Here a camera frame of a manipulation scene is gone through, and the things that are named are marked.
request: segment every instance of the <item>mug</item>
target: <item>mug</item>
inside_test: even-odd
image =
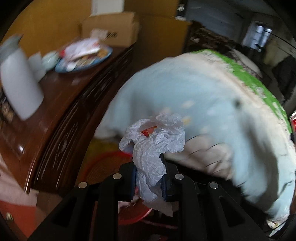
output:
[[[42,65],[46,69],[46,71],[49,71],[57,65],[58,60],[59,53],[57,51],[51,51],[43,56]]]

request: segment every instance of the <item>wooden cabinet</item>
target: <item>wooden cabinet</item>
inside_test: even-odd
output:
[[[26,192],[34,188],[64,195],[73,188],[96,127],[130,77],[132,54],[133,47],[118,47],[89,70],[47,73],[41,81],[44,101],[25,121],[24,131],[11,133],[15,138],[10,141],[1,131],[0,153]],[[14,152],[16,144],[21,155]]]

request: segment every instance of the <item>food package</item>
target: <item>food package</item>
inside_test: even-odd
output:
[[[63,57],[67,61],[72,61],[85,55],[96,54],[100,49],[101,45],[97,38],[87,38],[66,47],[63,52]]]
[[[127,128],[119,143],[119,149],[133,141],[133,162],[137,167],[136,185],[144,204],[172,216],[172,206],[162,198],[160,179],[166,174],[161,153],[183,151],[185,132],[181,116],[161,113],[149,119],[141,119]]]

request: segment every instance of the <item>cardboard box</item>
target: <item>cardboard box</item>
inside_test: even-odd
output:
[[[102,42],[110,46],[129,47],[137,41],[140,29],[134,12],[90,16],[81,24],[82,38],[89,38],[93,29],[108,30]]]

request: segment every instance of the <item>metal bolt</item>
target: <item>metal bolt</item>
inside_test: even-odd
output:
[[[79,188],[86,188],[87,187],[87,183],[86,182],[81,182],[78,184]]]
[[[210,188],[212,188],[212,189],[217,189],[218,188],[218,183],[216,183],[216,182],[211,182],[210,183]]]
[[[115,173],[114,175],[113,175],[113,178],[114,179],[120,179],[122,177],[122,175],[120,174],[120,173]]]
[[[175,178],[177,179],[177,180],[182,180],[183,178],[184,178],[184,176],[182,175],[182,174],[176,174],[175,175]]]

